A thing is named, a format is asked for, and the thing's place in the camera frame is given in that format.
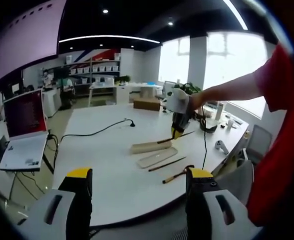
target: ceiling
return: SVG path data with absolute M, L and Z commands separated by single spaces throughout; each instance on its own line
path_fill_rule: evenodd
M 0 27 L 44 0 L 16 0 L 0 6 Z M 249 31 L 276 38 L 267 23 L 241 0 L 232 0 Z M 122 35 L 165 42 L 183 36 L 205 36 L 209 31 L 242 31 L 222 0 L 67 0 L 60 40 L 88 35 Z M 97 48 L 130 48 L 146 51 L 157 43 L 123 38 L 87 38 L 59 44 L 59 53 Z

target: white laptop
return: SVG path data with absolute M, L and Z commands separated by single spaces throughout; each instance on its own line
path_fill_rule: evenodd
M 4 171 L 39 171 L 47 142 L 41 89 L 3 103 L 9 143 L 0 162 Z

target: window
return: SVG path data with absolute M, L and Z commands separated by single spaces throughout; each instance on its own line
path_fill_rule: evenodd
M 226 83 L 252 73 L 267 61 L 263 37 L 242 32 L 211 32 L 207 41 L 207 63 L 204 89 Z M 266 101 L 258 97 L 246 101 L 231 101 L 261 118 Z
M 159 81 L 185 84 L 189 71 L 190 37 L 182 37 L 162 44 Z

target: white table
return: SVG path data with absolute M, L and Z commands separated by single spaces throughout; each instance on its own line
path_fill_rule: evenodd
M 61 107 L 60 89 L 54 88 L 43 91 L 43 112 L 48 118 L 52 117 Z
M 154 89 L 161 89 L 162 87 L 159 85 L 155 85 L 155 84 L 149 85 L 146 83 L 136 83 L 136 82 L 131 82 L 131 83 L 124 85 L 124 86 L 114 85 L 114 84 L 96 85 L 93 83 L 89 87 L 88 107 L 90 107 L 93 90 L 94 89 L 107 89 L 107 88 L 114 89 L 113 94 L 115 97 L 116 104 L 128 104 L 131 88 L 141 88 L 140 96 L 142 98 L 153 98 L 155 96 Z
M 132 104 L 75 109 L 65 134 L 94 133 L 124 118 L 132 119 L 136 127 L 130 127 L 128 121 L 95 136 L 66 137 L 59 145 L 53 177 L 54 189 L 73 169 L 93 169 L 91 226 L 118 223 L 165 206 L 185 193 L 186 179 L 180 176 L 167 184 L 162 184 L 162 180 L 177 174 L 189 164 L 197 168 L 203 164 L 204 133 L 198 123 L 193 121 L 185 133 L 195 132 L 173 141 L 178 154 L 155 166 L 180 157 L 187 158 L 153 172 L 140 169 L 136 162 L 154 152 L 130 154 L 131 145 L 169 138 L 172 114 L 134 109 Z M 231 152 L 247 127 L 246 122 L 230 131 L 218 127 L 214 134 L 206 135 L 206 170 L 214 171 L 226 157 L 221 150 L 214 148 L 215 142 L 223 140 Z

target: chopstick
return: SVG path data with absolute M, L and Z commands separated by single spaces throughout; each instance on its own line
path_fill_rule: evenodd
M 182 134 L 180 137 L 183 137 L 183 136 L 189 135 L 189 134 L 194 133 L 194 132 L 195 132 L 195 131 L 191 131 L 191 132 L 189 132 L 189 133 Z M 158 141 L 157 144 L 163 144 L 163 143 L 168 142 L 168 141 L 171 141 L 171 140 L 173 140 L 173 139 L 174 139 L 173 137 L 172 137 L 172 138 L 168 138 L 168 139 L 164 139 L 164 140 Z
M 164 165 L 161 165 L 161 166 L 157 166 L 157 167 L 153 167 L 153 168 L 149 169 L 148 172 L 152 172 L 152 171 L 155 171 L 155 170 L 161 169 L 161 168 L 163 168 L 163 167 L 166 167 L 166 166 L 168 166 L 168 165 L 174 164 L 174 163 L 176 163 L 176 162 L 178 162 L 178 161 L 180 161 L 180 160 L 182 160 L 182 159 L 185 159 L 185 158 L 186 158 L 186 156 L 184 156 L 184 157 L 182 157 L 182 158 L 179 158 L 178 160 L 175 160 L 175 161 L 169 162 L 169 163 L 167 163 L 167 164 L 164 164 Z

